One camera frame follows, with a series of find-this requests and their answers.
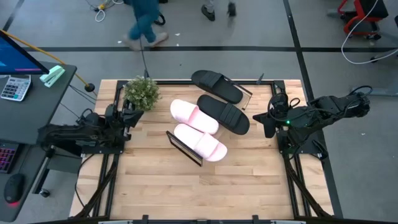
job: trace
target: slide sandal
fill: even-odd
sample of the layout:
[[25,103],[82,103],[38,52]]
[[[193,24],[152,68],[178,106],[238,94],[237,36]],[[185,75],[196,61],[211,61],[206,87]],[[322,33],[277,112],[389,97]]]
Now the slide sandal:
[[223,103],[211,96],[202,95],[197,105],[201,111],[233,133],[243,135],[249,131],[249,118],[231,103]]
[[203,133],[215,134],[218,122],[199,110],[197,105],[183,100],[173,100],[170,111],[174,119]]
[[202,90],[214,94],[230,103],[239,103],[243,98],[241,90],[224,79],[224,75],[208,70],[196,71],[191,76],[192,82]]
[[177,125],[174,129],[174,135],[210,162],[221,160],[228,151],[224,144],[220,143],[210,134],[201,133],[186,124]]

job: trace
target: yellow cable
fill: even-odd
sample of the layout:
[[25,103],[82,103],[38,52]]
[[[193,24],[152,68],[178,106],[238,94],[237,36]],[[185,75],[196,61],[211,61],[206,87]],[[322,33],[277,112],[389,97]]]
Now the yellow cable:
[[[38,47],[35,47],[35,46],[33,46],[33,45],[27,43],[26,41],[23,41],[23,40],[21,40],[20,38],[14,36],[14,35],[12,35],[12,34],[9,34],[8,32],[6,32],[6,31],[4,31],[4,30],[1,30],[1,31],[2,31],[3,33],[5,33],[7,36],[13,38],[14,40],[17,40],[17,41],[19,41],[19,42],[25,44],[26,46],[28,46],[28,47],[30,47],[30,48],[32,48],[32,49],[38,51],[38,52],[42,52],[43,54],[45,54],[45,55],[47,55],[47,56],[49,56],[49,57],[52,57],[53,59],[55,59],[56,61],[60,62],[61,64],[66,65],[65,62],[63,62],[61,59],[57,58],[56,56],[54,56],[54,55],[52,55],[52,54],[50,54],[50,53],[48,53],[48,52],[46,52],[46,51],[44,51],[44,50],[38,48]],[[85,86],[88,86],[87,82],[85,82],[84,79],[82,79],[81,76],[79,76],[77,73],[75,73],[75,75],[76,75],[76,77],[77,77],[78,79],[80,79],[80,81],[82,81],[82,82],[85,84]]]

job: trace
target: white shoe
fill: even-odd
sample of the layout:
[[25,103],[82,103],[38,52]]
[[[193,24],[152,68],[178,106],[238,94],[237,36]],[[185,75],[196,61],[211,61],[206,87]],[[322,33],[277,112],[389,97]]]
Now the white shoe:
[[155,47],[160,42],[167,40],[167,38],[169,38],[169,35],[166,32],[156,34],[155,41],[153,41],[152,43],[149,43],[149,47]]
[[123,41],[124,45],[126,45],[133,51],[141,50],[141,43],[139,42],[139,40],[132,40],[127,36],[127,34],[123,35],[122,41]]

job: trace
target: calculator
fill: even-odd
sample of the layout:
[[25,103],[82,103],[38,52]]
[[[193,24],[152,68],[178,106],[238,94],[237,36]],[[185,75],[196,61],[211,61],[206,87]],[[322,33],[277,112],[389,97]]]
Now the calculator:
[[6,100],[22,101],[31,83],[30,75],[10,75],[0,97]]

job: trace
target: black desk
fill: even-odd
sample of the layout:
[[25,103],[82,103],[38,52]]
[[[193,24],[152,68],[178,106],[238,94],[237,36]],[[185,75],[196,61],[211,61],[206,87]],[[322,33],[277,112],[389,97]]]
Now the black desk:
[[[41,63],[48,69],[58,65]],[[40,81],[40,75],[32,75],[33,85],[24,101],[0,99],[0,140],[36,144],[37,130],[49,124],[77,70],[73,65],[61,66],[65,73],[51,88]],[[6,83],[7,78],[0,79],[0,90]]]
[[[48,69],[59,65],[41,63]],[[39,80],[40,75],[32,75],[33,86],[24,101],[0,99],[0,141],[8,140],[32,145],[36,143],[37,129],[49,124],[77,70],[72,65],[61,66],[65,69],[65,73],[51,88],[44,86]],[[0,89],[4,88],[6,82],[7,78],[0,79]],[[12,172],[0,174],[0,221],[13,222],[17,218],[44,160],[43,150],[37,146],[25,145]],[[4,186],[8,178],[18,173],[20,168],[20,173],[25,175],[24,194],[18,203],[10,205],[3,198]]]

